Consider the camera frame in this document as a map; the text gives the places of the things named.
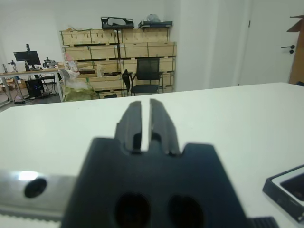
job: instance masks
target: white door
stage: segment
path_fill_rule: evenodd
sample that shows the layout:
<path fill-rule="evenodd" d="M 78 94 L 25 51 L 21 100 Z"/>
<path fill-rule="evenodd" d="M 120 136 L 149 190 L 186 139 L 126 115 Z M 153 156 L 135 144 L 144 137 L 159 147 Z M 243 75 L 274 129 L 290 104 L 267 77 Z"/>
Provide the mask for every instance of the white door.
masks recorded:
<path fill-rule="evenodd" d="M 304 13 L 304 0 L 253 0 L 246 53 L 239 84 L 288 82 L 298 33 L 287 33 Z"/>

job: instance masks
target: computer monitor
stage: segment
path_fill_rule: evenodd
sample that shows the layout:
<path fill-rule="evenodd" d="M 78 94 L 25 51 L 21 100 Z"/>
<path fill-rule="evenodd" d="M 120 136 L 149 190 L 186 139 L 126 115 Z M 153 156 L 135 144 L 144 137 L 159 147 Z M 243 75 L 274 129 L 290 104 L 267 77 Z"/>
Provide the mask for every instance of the computer monitor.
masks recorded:
<path fill-rule="evenodd" d="M 17 62 L 27 61 L 29 65 L 41 65 L 41 62 L 36 51 L 31 51 L 30 55 L 28 51 L 14 52 Z"/>

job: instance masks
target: white table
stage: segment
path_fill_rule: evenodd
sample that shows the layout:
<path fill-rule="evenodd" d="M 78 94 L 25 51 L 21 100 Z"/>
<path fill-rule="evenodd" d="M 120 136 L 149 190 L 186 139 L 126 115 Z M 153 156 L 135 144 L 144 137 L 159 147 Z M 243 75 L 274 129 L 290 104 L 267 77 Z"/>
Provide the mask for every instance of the white table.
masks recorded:
<path fill-rule="evenodd" d="M 60 81 L 59 81 L 59 77 L 58 77 L 58 72 L 59 72 L 59 69 L 43 69 L 43 70 L 36 70 L 36 71 L 13 72 L 13 73 L 0 74 L 0 78 L 2 78 L 3 83 L 5 85 L 5 89 L 8 92 L 8 97 L 9 97 L 9 101 L 8 102 L 12 102 L 13 98 L 12 98 L 12 96 L 10 94 L 10 90 L 9 90 L 7 82 L 6 82 L 6 78 L 8 78 L 8 77 L 16 78 L 18 76 L 39 75 L 39 74 L 54 74 L 54 76 L 55 76 L 55 82 L 56 82 L 58 93 L 59 93 L 59 97 L 60 97 L 60 101 L 62 102 L 63 96 L 62 96 Z M 15 84 L 16 84 L 18 93 L 23 98 L 23 94 L 22 94 L 22 92 L 21 92 L 21 90 L 19 88 L 18 82 L 16 82 Z M 0 106 L 1 105 L 5 105 L 6 103 L 7 103 L 6 101 L 2 102 L 2 103 L 0 103 Z"/>
<path fill-rule="evenodd" d="M 90 141 L 113 137 L 116 123 L 136 100 L 142 102 L 146 150 L 150 98 L 164 103 L 181 148 L 188 142 L 215 146 L 248 217 L 274 216 L 280 228 L 301 227 L 262 192 L 266 178 L 304 163 L 304 88 L 295 85 L 12 107 L 0 113 L 1 120 L 19 120 L 1 121 L 0 169 L 78 175 Z M 5 216 L 0 216 L 0 224 L 59 226 Z"/>

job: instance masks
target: wooden shelf unit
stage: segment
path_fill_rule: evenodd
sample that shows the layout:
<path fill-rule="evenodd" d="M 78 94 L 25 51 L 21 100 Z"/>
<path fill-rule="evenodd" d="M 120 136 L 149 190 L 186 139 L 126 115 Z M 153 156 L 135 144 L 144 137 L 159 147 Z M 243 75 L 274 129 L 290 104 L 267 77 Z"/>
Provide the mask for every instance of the wooden shelf unit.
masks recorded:
<path fill-rule="evenodd" d="M 65 46 L 64 54 L 69 54 L 79 69 L 97 70 L 97 66 L 101 65 L 107 74 L 119 74 L 125 70 L 136 73 L 137 59 L 159 57 L 160 71 L 163 72 L 160 92 L 162 88 L 164 92 L 173 91 L 177 43 L 170 42 L 167 28 L 122 29 L 118 32 L 119 43 L 115 30 L 92 29 L 60 33 Z M 97 77 L 97 74 L 81 75 L 79 80 L 89 83 L 96 91 L 105 91 L 101 97 L 113 93 L 117 93 L 118 97 L 126 95 L 120 75 L 102 78 Z M 134 81 L 134 85 L 146 83 L 158 84 L 158 81 Z"/>

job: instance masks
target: door handle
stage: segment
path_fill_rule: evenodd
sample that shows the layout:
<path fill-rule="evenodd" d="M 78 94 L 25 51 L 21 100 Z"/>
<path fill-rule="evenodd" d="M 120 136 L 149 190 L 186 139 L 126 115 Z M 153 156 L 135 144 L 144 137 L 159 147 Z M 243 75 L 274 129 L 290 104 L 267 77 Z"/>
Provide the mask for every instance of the door handle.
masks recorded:
<path fill-rule="evenodd" d="M 287 47 L 281 47 L 281 48 L 290 48 L 290 49 L 294 49 L 294 48 L 295 48 L 295 45 L 287 46 Z"/>

